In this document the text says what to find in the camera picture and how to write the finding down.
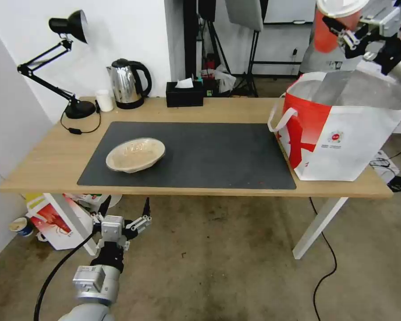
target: red and white box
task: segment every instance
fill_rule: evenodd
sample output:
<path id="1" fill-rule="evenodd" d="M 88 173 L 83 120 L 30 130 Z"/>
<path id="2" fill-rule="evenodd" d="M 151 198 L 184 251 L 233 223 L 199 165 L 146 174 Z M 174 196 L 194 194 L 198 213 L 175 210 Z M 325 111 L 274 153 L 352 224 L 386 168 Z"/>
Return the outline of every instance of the red and white box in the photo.
<path id="1" fill-rule="evenodd" d="M 92 230 L 90 214 L 72 199 L 66 196 L 64 198 L 85 228 Z M 65 221 L 66 215 L 63 210 L 54 207 L 45 195 L 27 202 L 27 209 L 27 216 L 31 222 L 56 250 L 75 248 L 84 240 L 76 230 L 71 230 L 71 223 Z"/>

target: shopping bag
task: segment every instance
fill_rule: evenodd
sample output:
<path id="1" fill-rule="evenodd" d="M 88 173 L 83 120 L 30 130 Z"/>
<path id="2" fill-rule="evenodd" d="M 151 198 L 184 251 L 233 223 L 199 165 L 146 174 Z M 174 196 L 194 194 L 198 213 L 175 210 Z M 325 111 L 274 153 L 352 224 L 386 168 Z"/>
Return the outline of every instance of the shopping bag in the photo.
<path id="1" fill-rule="evenodd" d="M 308 73 L 285 93 L 277 136 L 300 180 L 353 181 L 401 121 L 401 88 L 371 74 Z"/>

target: white table leg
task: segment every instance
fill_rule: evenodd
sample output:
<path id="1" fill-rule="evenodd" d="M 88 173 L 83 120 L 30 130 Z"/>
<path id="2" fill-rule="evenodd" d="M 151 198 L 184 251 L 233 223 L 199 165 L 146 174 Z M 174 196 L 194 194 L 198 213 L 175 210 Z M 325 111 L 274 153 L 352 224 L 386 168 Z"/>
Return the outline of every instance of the white table leg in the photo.
<path id="1" fill-rule="evenodd" d="M 85 226 L 82 224 L 80 219 L 77 217 L 77 215 L 74 213 L 74 211 L 71 209 L 70 205 L 68 202 L 65 200 L 64 196 L 62 194 L 49 194 L 45 193 L 44 196 L 46 199 L 54 206 L 55 209 L 61 209 L 60 215 L 64 222 L 68 225 L 68 227 L 72 231 L 77 231 L 80 236 L 82 237 L 82 242 L 84 239 L 86 239 L 92 231 L 88 231 Z M 94 240 L 90 239 L 85 245 L 85 249 L 88 251 L 88 253 L 92 256 L 95 256 L 97 253 L 97 248 L 96 248 L 96 243 Z"/>
<path id="2" fill-rule="evenodd" d="M 332 220 L 334 215 L 340 210 L 343 204 L 348 198 L 330 198 L 318 215 L 315 217 L 313 222 L 309 225 L 306 232 L 304 232 L 302 238 L 293 249 L 293 255 L 296 259 L 301 259 L 304 253 L 311 247 L 313 242 L 324 230 L 327 224 Z"/>

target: black tissue box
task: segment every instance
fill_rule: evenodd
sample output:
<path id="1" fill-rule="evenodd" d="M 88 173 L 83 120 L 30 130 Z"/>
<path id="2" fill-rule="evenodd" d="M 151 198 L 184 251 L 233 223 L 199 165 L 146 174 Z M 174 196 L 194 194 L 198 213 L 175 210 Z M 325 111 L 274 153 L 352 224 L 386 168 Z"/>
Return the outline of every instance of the black tissue box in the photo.
<path id="1" fill-rule="evenodd" d="M 204 105 L 204 88 L 201 82 L 193 82 L 193 88 L 175 88 L 176 82 L 166 84 L 168 107 L 190 107 Z"/>

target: white lid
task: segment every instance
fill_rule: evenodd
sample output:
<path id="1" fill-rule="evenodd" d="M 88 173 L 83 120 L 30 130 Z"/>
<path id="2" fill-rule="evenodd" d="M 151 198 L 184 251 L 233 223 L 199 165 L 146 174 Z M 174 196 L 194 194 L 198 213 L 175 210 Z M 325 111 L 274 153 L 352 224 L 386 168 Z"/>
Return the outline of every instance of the white lid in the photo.
<path id="1" fill-rule="evenodd" d="M 360 11 L 368 0 L 316 0 L 318 9 L 330 18 L 350 16 Z"/>

